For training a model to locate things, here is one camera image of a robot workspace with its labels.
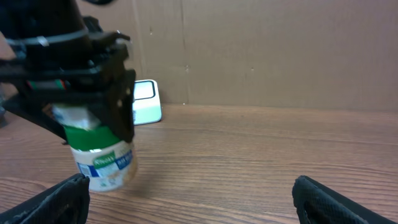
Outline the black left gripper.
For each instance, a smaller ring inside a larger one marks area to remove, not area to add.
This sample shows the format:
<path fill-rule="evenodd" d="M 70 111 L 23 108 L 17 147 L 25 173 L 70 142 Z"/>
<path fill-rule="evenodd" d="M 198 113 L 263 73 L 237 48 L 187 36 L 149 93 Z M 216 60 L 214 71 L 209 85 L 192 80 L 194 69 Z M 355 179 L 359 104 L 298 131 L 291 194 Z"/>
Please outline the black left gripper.
<path fill-rule="evenodd" d="M 105 32 L 71 0 L 2 0 L 1 34 L 14 53 L 1 60 L 1 83 L 16 89 L 2 104 L 6 111 L 66 144 L 63 126 L 44 112 L 44 103 L 90 103 L 102 125 L 132 142 L 136 71 L 124 66 L 129 36 Z"/>

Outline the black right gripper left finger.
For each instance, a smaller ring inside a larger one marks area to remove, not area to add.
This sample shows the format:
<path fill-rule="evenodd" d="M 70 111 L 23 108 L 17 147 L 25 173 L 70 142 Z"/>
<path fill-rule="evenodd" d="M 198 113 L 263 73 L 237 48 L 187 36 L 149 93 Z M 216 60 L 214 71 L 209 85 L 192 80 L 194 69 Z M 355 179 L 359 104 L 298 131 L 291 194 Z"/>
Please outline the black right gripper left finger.
<path fill-rule="evenodd" d="M 1 214 L 1 224 L 85 224 L 90 178 L 77 173 Z"/>

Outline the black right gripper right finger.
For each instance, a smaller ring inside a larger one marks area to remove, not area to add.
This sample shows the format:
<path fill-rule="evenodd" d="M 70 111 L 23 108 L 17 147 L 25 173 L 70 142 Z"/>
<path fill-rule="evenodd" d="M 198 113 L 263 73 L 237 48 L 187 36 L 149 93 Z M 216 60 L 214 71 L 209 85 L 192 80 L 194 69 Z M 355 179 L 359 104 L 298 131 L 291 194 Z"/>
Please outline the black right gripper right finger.
<path fill-rule="evenodd" d="M 300 224 L 396 224 L 305 175 L 292 197 Z"/>

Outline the green lid Knorr jar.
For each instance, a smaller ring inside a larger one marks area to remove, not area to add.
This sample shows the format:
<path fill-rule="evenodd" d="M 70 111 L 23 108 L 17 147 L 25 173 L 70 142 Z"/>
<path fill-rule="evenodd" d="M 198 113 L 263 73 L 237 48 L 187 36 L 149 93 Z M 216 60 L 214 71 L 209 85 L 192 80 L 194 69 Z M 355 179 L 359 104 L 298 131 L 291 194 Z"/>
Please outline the green lid Knorr jar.
<path fill-rule="evenodd" d="M 55 104 L 52 113 L 64 128 L 78 170 L 90 178 L 90 190 L 116 190 L 135 177 L 134 145 L 116 137 L 87 108 Z"/>

